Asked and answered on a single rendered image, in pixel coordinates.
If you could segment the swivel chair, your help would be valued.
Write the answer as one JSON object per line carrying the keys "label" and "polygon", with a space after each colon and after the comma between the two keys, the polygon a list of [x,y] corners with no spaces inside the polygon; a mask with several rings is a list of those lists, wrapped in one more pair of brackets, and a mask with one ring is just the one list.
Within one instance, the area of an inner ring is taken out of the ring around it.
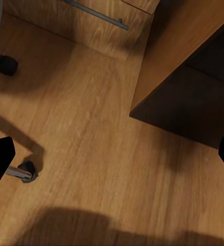
{"label": "swivel chair", "polygon": [[[0,22],[2,17],[3,0],[0,0]],[[9,56],[2,56],[0,50],[0,72],[5,75],[14,75],[18,67],[18,62]],[[38,172],[32,161],[23,162],[18,167],[8,166],[6,175],[22,180],[23,183],[30,183],[38,177]]]}

